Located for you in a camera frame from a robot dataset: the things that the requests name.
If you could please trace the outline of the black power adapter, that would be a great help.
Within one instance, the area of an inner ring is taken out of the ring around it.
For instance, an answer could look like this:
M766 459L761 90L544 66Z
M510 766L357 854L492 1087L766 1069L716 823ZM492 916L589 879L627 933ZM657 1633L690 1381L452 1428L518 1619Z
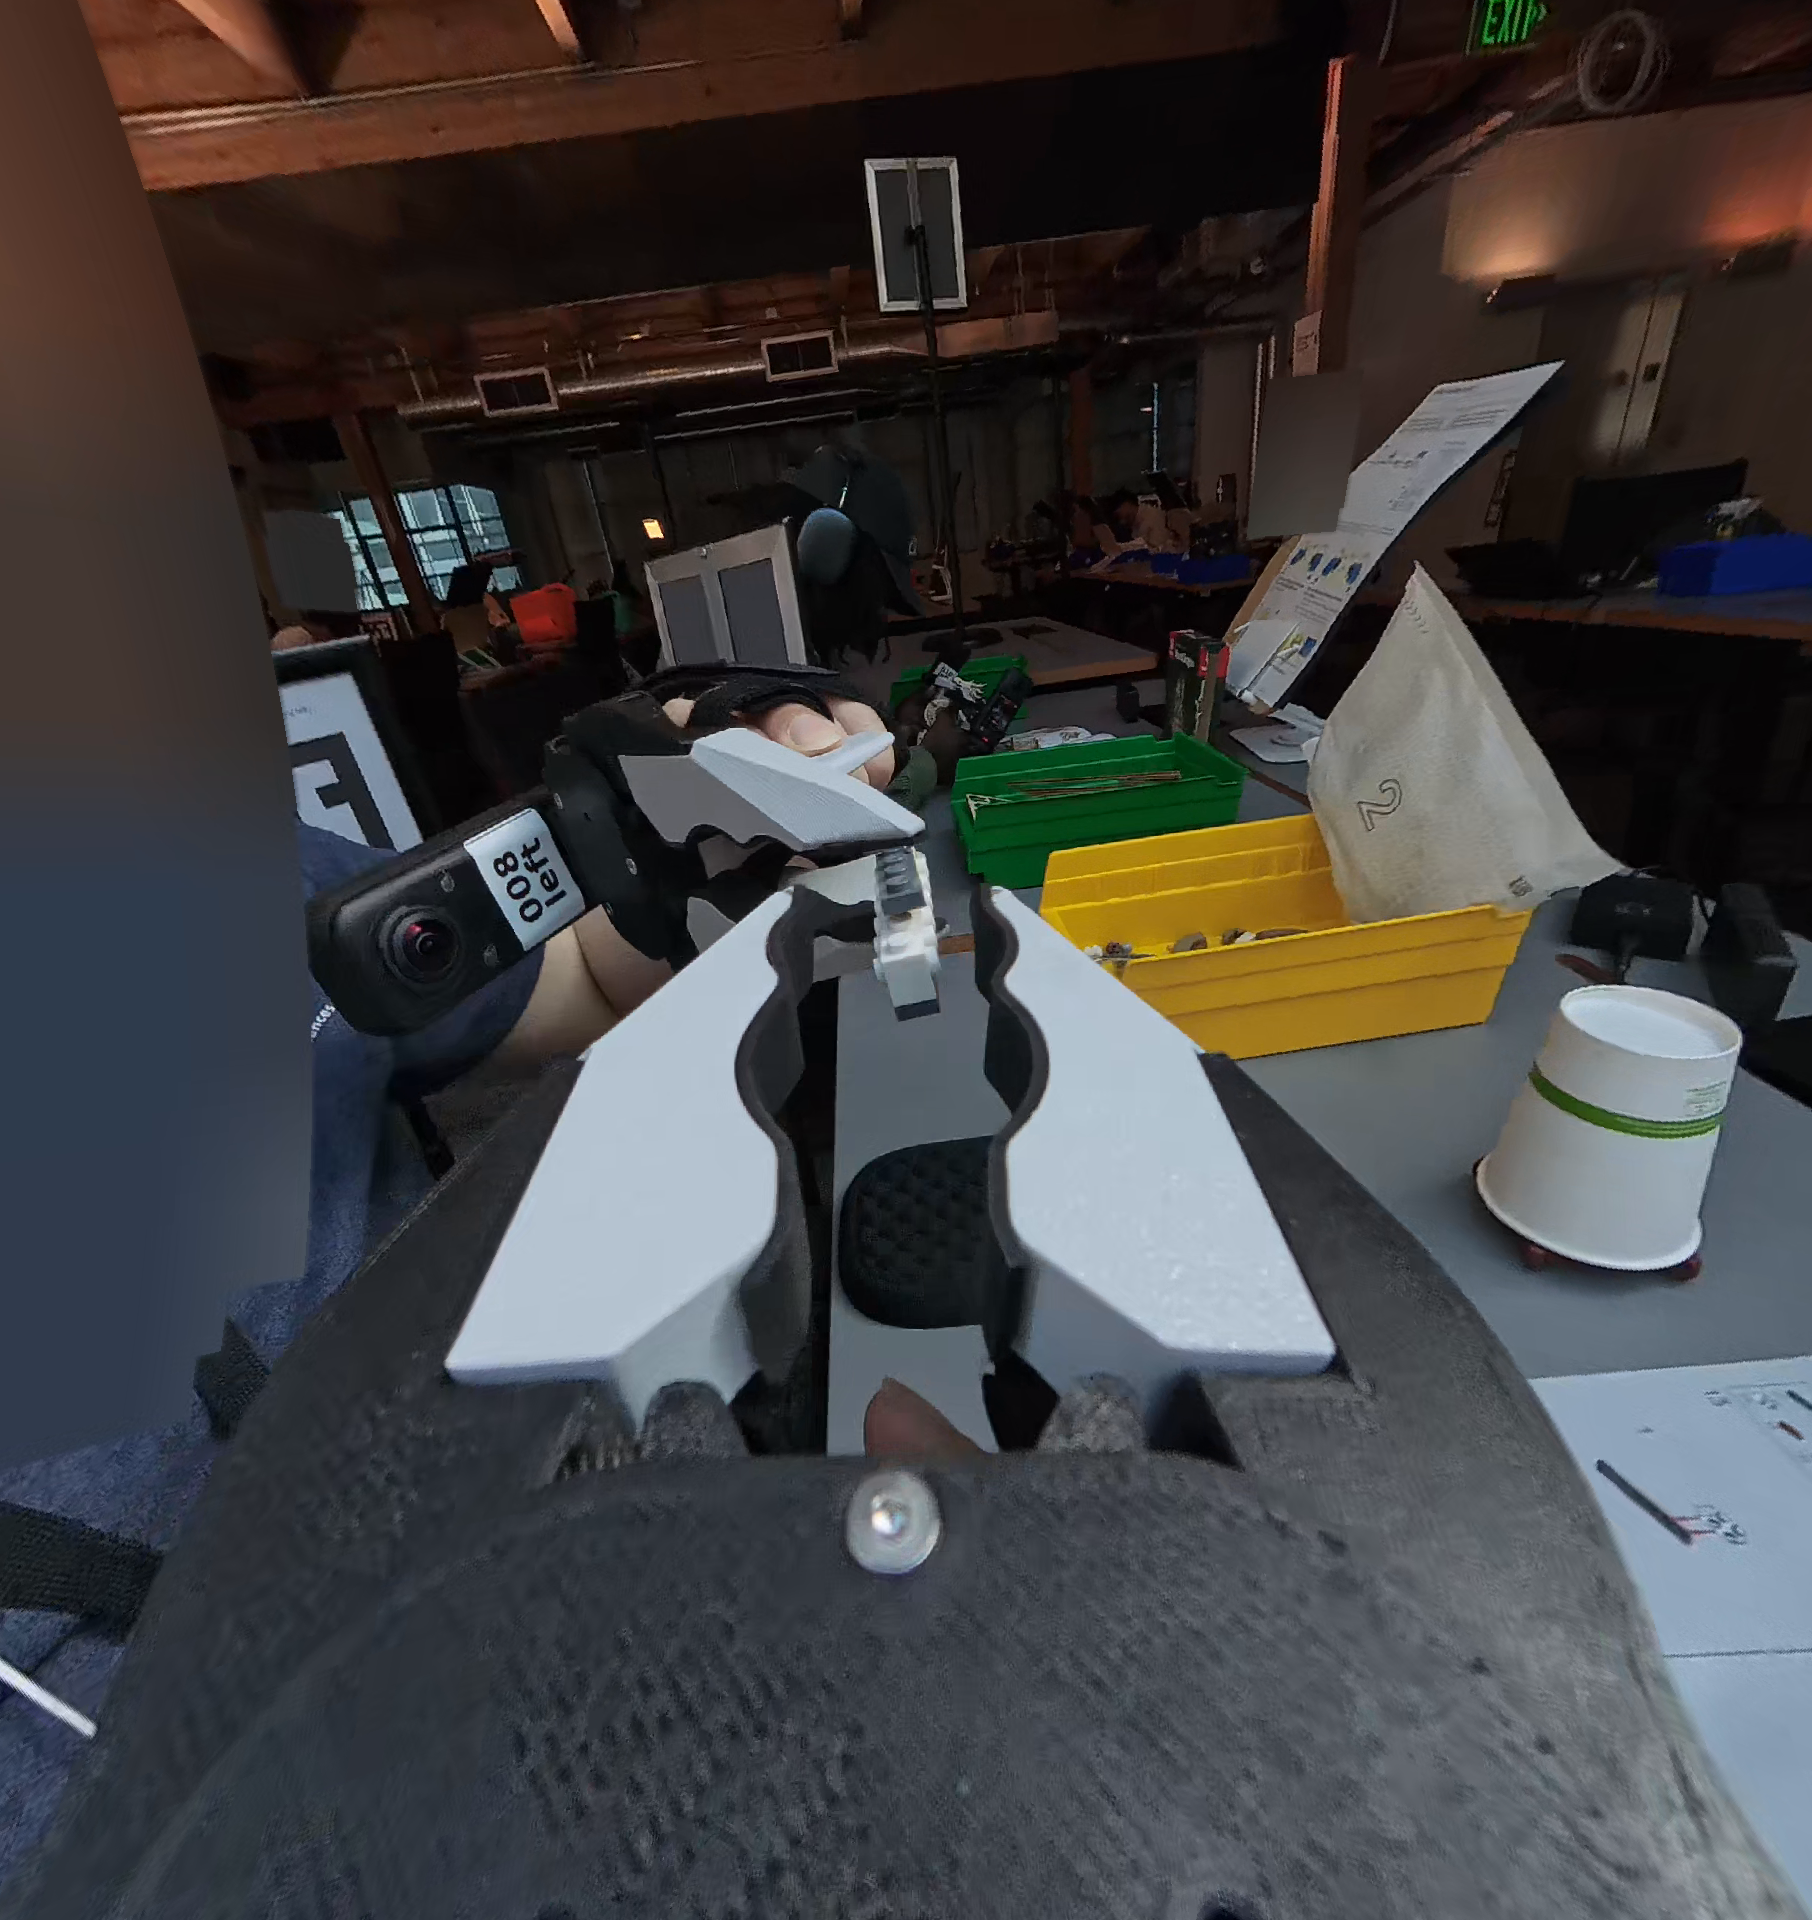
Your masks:
M1680 964L1696 938L1698 896L1680 879L1620 873L1587 887L1567 945L1587 958L1564 964L1590 985L1624 986L1636 964Z

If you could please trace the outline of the person's right hand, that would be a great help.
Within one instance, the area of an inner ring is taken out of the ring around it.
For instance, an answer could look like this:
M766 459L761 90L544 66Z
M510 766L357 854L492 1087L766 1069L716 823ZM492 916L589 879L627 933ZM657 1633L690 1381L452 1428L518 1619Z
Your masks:
M950 1465L977 1460L987 1450L941 1408L903 1381L881 1381L864 1412L864 1450L877 1463Z

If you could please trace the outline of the green plastic bin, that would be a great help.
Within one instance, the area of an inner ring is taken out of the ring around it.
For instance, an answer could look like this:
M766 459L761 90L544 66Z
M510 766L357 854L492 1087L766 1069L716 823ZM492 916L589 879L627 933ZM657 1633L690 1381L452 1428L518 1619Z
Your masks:
M1186 734L1087 740L962 759L952 818L968 876L1033 891L1057 852L1235 824L1246 782Z

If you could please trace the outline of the beige paper parts bag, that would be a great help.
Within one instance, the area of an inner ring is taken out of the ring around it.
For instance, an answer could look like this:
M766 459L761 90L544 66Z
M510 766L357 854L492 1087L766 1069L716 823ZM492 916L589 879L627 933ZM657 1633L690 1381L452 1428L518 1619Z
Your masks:
M1307 791L1354 925L1530 912L1623 871L1423 567L1330 713Z

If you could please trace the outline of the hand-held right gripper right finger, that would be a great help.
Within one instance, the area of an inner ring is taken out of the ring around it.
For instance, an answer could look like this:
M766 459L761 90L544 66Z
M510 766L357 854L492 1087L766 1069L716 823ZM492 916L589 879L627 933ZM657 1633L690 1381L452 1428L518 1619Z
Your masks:
M1061 1394L1326 1375L1335 1337L1202 1049L1005 887L975 893L975 964L1008 1108L989 1215L1012 1305L991 1332Z

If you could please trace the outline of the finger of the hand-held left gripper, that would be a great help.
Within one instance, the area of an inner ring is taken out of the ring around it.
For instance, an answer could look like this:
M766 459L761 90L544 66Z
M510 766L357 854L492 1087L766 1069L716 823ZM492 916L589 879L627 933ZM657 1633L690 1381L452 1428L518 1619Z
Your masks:
M697 891L697 953L716 946L750 919L766 889L798 891L833 905L813 940L813 983L873 972L877 856L828 863L798 854L770 839L750 844L708 836L697 847L704 884Z
M891 744L888 734L857 733L807 757L753 728L727 728L619 764L639 814L673 848L721 836L798 854L887 851L926 831L921 814L860 777Z

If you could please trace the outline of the small black box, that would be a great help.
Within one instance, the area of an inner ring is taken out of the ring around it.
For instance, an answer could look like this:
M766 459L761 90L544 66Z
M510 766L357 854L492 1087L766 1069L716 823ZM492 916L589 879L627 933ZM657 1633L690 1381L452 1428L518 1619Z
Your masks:
M1718 889L1698 963L1715 1006L1747 1037L1779 1023L1800 972L1771 894L1750 881Z

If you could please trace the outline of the yellow plastic bin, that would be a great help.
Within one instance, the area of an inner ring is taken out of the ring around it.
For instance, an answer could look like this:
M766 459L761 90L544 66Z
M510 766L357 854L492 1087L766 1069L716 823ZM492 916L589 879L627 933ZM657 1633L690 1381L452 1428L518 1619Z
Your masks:
M1235 1060L1480 1027L1530 925L1487 905L1352 923L1309 814L1057 851L1040 914Z

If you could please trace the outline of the grey lego strip assembly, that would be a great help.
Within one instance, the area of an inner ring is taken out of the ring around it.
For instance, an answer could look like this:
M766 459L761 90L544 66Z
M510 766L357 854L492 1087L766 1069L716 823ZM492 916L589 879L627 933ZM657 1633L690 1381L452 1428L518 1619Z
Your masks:
M942 929L929 864L916 847L873 856L873 972L901 1023L942 1010Z

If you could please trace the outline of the blue plastic bin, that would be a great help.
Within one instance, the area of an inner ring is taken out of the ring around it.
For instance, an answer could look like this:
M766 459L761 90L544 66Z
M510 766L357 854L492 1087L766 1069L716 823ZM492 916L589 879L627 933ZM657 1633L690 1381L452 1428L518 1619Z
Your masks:
M1658 561L1656 591L1672 600L1812 594L1812 536L1674 545Z

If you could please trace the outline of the light panel on stand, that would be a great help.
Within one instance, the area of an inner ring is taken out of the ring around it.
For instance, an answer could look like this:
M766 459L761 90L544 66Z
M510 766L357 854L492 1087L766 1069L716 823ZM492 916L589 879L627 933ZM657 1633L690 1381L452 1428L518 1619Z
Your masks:
M915 310L923 330L926 395L932 417L932 500L938 561L949 589L950 636L938 646L938 661L958 669L973 646L964 617L964 575L957 533L955 474L942 395L941 291L935 263L935 234L929 221L932 185L942 180L949 205L949 240L942 266L957 271L957 298L966 300L964 234L961 225L958 165L950 157L867 159L873 264L879 306L887 314Z

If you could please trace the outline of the black wrist rest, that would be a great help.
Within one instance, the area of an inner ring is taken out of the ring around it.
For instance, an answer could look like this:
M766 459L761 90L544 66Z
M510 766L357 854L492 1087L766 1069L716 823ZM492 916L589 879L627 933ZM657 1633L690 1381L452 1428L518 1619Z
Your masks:
M991 1215L991 1137L921 1143L846 1187L837 1265L849 1306L901 1332L980 1331L1011 1341L1019 1288Z

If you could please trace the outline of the curled printed instruction sheet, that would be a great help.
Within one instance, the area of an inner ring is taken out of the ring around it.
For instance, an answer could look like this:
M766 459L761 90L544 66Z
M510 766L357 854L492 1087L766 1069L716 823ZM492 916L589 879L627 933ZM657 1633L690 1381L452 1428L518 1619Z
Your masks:
M1350 470L1330 531L1287 540L1233 629L1237 698L1261 715L1289 700L1393 548L1563 377L1561 358L1450 381Z

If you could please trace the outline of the person's body in blue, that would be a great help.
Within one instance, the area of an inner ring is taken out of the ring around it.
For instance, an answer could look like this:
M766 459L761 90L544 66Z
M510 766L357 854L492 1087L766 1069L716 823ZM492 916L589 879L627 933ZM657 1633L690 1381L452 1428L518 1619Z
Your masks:
M301 1278L247 1292L235 1312L262 1363L281 1359L431 1191L433 1174L403 1106L477 1077L515 1023L517 1001L501 981L412 1037L377 1038L346 1027L324 992L314 992L308 1259ZM0 1500L161 1549L217 1457L212 1416L196 1406L170 1426L3 1467ZM57 1728L52 1717L0 1682L0 1895L43 1845L76 1751L79 1732Z

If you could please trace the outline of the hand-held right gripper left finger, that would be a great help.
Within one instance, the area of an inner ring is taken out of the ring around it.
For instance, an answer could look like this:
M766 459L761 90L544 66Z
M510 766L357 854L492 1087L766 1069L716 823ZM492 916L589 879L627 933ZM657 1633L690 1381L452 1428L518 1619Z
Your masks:
M636 1426L695 1385L764 1432L827 1432L831 1308L783 1116L835 925L833 900L776 891L582 1054L449 1348L454 1385L596 1385Z

